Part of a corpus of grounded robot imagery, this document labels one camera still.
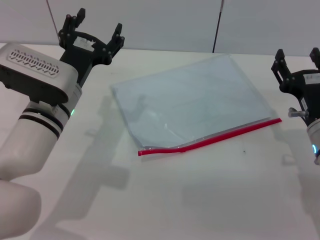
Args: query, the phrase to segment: white wall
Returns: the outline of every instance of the white wall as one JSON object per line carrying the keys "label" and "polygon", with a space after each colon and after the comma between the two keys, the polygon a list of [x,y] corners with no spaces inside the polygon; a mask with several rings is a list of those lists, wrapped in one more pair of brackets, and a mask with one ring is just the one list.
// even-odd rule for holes
{"label": "white wall", "polygon": [[0,0],[0,42],[58,44],[46,0]]}
{"label": "white wall", "polygon": [[58,30],[86,9],[78,28],[103,42],[123,24],[125,48],[212,52],[221,0],[49,0]]}
{"label": "white wall", "polygon": [[320,47],[319,0],[225,0],[216,53],[308,56]]}

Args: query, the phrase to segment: black band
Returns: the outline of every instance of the black band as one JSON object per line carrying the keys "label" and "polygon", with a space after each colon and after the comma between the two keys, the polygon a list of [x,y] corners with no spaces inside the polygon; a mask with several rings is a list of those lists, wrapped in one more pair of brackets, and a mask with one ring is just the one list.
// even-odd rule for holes
{"label": "black band", "polygon": [[320,155],[320,149],[315,153],[315,158],[319,157]]}
{"label": "black band", "polygon": [[55,124],[57,124],[58,127],[61,129],[61,132],[64,130],[63,124],[58,119],[56,119],[54,116],[46,113],[45,111],[42,111],[42,110],[39,110],[39,109],[36,109],[36,108],[26,108],[25,110],[23,110],[22,113],[26,113],[26,112],[40,114],[40,115],[46,117],[47,119],[50,119]]}
{"label": "black band", "polygon": [[68,108],[65,107],[65,105],[63,105],[63,104],[58,104],[58,106],[68,115],[68,118],[71,117],[71,114],[70,114]]}
{"label": "black band", "polygon": [[60,133],[57,129],[55,129],[55,127],[53,127],[51,124],[47,123],[46,121],[44,121],[40,118],[37,118],[35,116],[31,116],[31,115],[21,115],[19,117],[19,119],[28,119],[28,120],[37,122],[38,124],[41,124],[41,125],[45,126],[47,129],[51,130],[56,135],[56,137],[58,139],[60,137]]}

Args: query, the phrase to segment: blue light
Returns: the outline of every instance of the blue light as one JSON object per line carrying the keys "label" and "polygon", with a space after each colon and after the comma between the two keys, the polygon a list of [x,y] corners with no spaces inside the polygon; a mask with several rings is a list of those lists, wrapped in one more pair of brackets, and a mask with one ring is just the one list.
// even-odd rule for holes
{"label": "blue light", "polygon": [[317,147],[316,145],[312,144],[313,152],[316,154],[317,153]]}

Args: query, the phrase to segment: red zipper seal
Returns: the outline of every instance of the red zipper seal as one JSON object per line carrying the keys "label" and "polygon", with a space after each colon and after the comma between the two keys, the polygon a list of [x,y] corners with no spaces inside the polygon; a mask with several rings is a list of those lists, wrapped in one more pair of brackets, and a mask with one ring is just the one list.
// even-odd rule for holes
{"label": "red zipper seal", "polygon": [[141,150],[141,151],[138,151],[138,156],[143,156],[143,155],[148,155],[148,154],[184,153],[186,151],[201,148],[201,147],[207,146],[209,144],[214,144],[214,143],[226,140],[226,139],[230,139],[230,138],[239,136],[241,134],[249,133],[251,131],[258,130],[258,129],[261,129],[261,128],[264,128],[264,127],[267,127],[267,126],[270,126],[273,124],[281,123],[281,122],[282,122],[282,120],[280,118],[260,122],[260,123],[257,123],[257,124],[251,125],[251,126],[246,126],[246,127],[240,128],[240,129],[236,129],[236,130],[224,133],[219,136],[214,136],[214,137],[208,138],[208,139],[200,141],[200,142],[196,142],[196,143],[189,145],[189,146],[183,146],[183,147],[179,147],[179,148],[157,148],[157,149]]}

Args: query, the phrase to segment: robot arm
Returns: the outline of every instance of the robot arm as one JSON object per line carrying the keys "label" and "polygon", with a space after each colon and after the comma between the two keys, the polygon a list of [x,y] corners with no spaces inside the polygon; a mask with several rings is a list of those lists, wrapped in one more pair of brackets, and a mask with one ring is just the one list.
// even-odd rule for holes
{"label": "robot arm", "polygon": [[60,60],[19,44],[0,49],[0,81],[30,102],[0,149],[0,239],[29,231],[41,209],[33,189],[9,182],[42,169],[71,117],[91,69],[109,65],[123,47],[119,23],[108,44],[75,29],[85,18],[67,15],[59,31]]}
{"label": "robot arm", "polygon": [[316,69],[302,70],[291,73],[287,67],[285,54],[279,49],[275,55],[275,61],[272,65],[274,73],[283,93],[292,94],[299,101],[301,111],[293,107],[289,108],[288,116],[301,117],[307,125],[307,133],[315,154],[314,163],[320,164],[320,51],[314,48],[310,53],[311,60]]}

